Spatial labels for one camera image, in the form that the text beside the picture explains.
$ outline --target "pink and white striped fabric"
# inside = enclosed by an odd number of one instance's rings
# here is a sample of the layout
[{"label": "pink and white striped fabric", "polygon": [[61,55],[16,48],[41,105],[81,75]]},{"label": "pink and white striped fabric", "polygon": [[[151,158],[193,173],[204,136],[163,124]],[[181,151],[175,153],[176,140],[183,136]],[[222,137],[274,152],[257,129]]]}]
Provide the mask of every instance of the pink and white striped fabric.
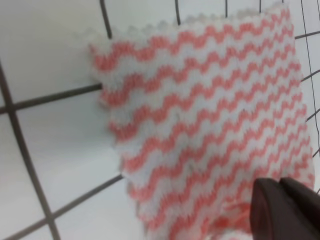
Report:
[{"label": "pink and white striped fabric", "polygon": [[257,177],[314,184],[289,8],[91,46],[151,240],[252,239]]}]

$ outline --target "scalloped edge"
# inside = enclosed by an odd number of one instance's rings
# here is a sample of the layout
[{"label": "scalloped edge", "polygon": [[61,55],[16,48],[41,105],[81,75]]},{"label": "scalloped edge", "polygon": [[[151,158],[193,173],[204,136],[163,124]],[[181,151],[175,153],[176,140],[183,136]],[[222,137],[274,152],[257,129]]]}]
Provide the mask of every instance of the scalloped edge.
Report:
[{"label": "scalloped edge", "polygon": [[264,12],[256,12],[251,8],[240,10],[238,13],[228,16],[227,18],[217,17],[214,14],[207,16],[203,13],[198,16],[188,16],[181,25],[177,23],[168,23],[161,21],[157,25],[148,24],[143,28],[137,28],[129,26],[127,31],[121,31],[116,27],[112,27],[112,39],[106,41],[106,37],[97,33],[97,37],[92,41],[93,45],[98,47],[99,50],[103,50],[109,46],[112,42],[127,41],[132,42],[145,41],[154,35],[170,35],[177,34],[183,31],[193,31],[205,28],[207,25],[215,25],[216,27],[223,26],[225,24],[240,24],[243,22],[255,22],[261,18],[267,17],[271,14],[279,13],[283,9],[289,8],[288,3],[275,3]]}]

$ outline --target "knit swatch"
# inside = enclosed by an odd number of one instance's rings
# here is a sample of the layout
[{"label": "knit swatch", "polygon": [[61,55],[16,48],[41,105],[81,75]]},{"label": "knit swatch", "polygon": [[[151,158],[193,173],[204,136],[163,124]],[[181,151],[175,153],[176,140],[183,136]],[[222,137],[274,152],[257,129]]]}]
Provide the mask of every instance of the knit swatch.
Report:
[{"label": "knit swatch", "polygon": [[255,178],[313,187],[293,33],[281,4],[91,46],[147,239],[252,239]]}]

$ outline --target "dark object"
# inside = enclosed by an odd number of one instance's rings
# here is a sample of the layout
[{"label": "dark object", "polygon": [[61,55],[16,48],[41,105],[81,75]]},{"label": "dark object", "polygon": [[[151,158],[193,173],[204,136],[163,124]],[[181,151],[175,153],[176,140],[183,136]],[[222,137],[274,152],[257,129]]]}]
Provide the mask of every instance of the dark object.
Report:
[{"label": "dark object", "polygon": [[250,225],[254,240],[320,240],[320,196],[291,178],[258,178]]}]

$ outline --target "knitted fabric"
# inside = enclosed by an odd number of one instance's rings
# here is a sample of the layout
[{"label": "knitted fabric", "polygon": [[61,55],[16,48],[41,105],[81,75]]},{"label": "knitted fabric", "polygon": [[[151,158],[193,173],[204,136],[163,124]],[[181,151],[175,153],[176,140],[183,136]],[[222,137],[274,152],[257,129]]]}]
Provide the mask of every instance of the knitted fabric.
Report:
[{"label": "knitted fabric", "polygon": [[147,239],[252,239],[255,178],[313,187],[286,5],[122,35],[91,50]]}]

